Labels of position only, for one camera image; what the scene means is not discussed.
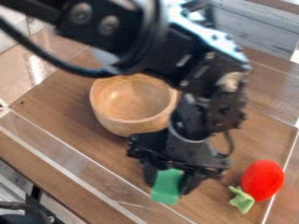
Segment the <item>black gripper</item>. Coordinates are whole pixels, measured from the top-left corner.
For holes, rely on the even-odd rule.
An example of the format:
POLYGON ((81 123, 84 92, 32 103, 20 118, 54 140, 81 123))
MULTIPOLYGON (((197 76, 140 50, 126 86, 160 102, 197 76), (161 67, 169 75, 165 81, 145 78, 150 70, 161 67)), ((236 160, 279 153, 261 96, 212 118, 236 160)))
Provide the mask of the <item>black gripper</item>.
POLYGON ((181 137, 173 130, 133 134, 128 138, 126 155, 144 164, 144 183, 152 187, 158 170, 169 168, 184 171, 180 182, 180 194, 189 194, 209 177, 220 179, 230 166, 232 137, 222 133, 228 152, 216 151, 210 139, 193 141, 181 137))

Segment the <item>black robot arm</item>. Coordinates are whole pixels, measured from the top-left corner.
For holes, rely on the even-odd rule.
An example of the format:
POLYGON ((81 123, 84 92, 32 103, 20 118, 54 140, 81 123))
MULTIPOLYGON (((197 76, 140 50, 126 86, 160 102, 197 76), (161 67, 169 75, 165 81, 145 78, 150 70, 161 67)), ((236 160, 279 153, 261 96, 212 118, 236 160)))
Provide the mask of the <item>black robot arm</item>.
POLYGON ((205 179, 221 178, 226 154, 210 136, 245 120, 248 58, 196 0, 0 0, 5 8, 50 24, 57 34, 101 51, 100 69, 74 66, 49 54, 0 17, 0 30, 64 71, 89 78, 146 74, 181 92, 165 128, 134 133, 128 155, 144 165, 144 182, 180 171, 176 188, 188 194, 205 179))

